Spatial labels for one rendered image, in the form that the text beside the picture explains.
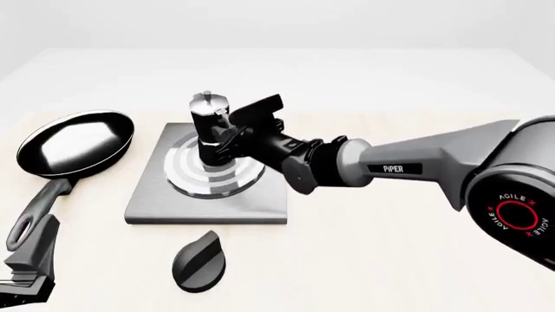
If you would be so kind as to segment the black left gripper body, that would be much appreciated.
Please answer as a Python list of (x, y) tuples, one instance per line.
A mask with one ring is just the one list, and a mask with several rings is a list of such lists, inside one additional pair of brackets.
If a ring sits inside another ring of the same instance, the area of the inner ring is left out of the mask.
[(10, 265), (11, 278), (0, 280), (0, 308), (46, 303), (56, 285), (53, 267)]

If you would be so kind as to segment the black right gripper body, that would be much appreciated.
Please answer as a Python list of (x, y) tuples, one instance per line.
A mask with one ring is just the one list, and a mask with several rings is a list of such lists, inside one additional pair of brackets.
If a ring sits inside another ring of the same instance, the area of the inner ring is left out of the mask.
[(283, 130), (284, 122), (281, 119), (249, 125), (244, 137), (248, 155), (256, 160), (283, 160), (287, 155), (283, 147), (286, 140)]

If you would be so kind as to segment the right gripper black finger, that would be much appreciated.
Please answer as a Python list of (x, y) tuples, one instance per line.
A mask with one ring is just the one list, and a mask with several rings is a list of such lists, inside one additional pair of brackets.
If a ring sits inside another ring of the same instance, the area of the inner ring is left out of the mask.
[(282, 108), (281, 95), (275, 94), (233, 111), (229, 121), (235, 127), (252, 127), (273, 120), (273, 114)]
[(247, 138), (230, 138), (217, 146), (215, 157), (221, 161), (247, 157), (250, 144)]

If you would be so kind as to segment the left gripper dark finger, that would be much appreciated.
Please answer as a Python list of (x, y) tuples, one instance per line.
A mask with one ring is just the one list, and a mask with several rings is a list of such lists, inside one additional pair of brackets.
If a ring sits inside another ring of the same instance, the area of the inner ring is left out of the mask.
[(39, 276), (54, 277), (54, 249), (60, 222), (54, 215), (46, 215), (19, 249), (6, 260), (15, 272), (35, 272)]

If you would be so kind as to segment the silver and black moka pot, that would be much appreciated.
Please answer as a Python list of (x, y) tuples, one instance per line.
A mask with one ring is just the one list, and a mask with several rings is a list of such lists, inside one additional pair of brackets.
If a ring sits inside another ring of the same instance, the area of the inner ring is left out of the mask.
[(189, 103), (189, 110), (193, 118), (198, 135), (199, 157), (206, 166), (224, 166), (228, 160), (222, 160), (216, 155), (223, 132), (229, 129), (229, 101), (223, 95), (206, 90), (197, 93)]

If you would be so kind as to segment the grey stove plate with rings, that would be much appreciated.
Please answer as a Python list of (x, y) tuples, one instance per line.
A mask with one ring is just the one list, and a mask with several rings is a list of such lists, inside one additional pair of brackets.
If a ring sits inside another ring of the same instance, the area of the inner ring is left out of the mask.
[(124, 213), (128, 224), (286, 224), (287, 184), (253, 159), (206, 166), (193, 124), (164, 126)]

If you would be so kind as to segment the round black stove knob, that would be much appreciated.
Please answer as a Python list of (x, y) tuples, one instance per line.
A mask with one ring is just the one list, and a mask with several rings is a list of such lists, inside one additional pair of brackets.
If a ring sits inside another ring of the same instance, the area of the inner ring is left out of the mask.
[(208, 231), (184, 246), (172, 264), (173, 280), (187, 293), (203, 293), (213, 288), (225, 270), (225, 253), (215, 231)]

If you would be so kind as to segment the black frying pan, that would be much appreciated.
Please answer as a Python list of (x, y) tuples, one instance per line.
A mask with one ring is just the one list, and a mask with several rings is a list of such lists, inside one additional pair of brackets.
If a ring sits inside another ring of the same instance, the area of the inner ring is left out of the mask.
[(29, 134), (17, 149), (16, 162), (26, 173), (48, 182), (17, 218), (6, 238), (7, 250), (20, 249), (57, 198), (70, 194), (79, 180), (117, 163), (134, 132), (129, 116), (98, 109), (63, 116)]

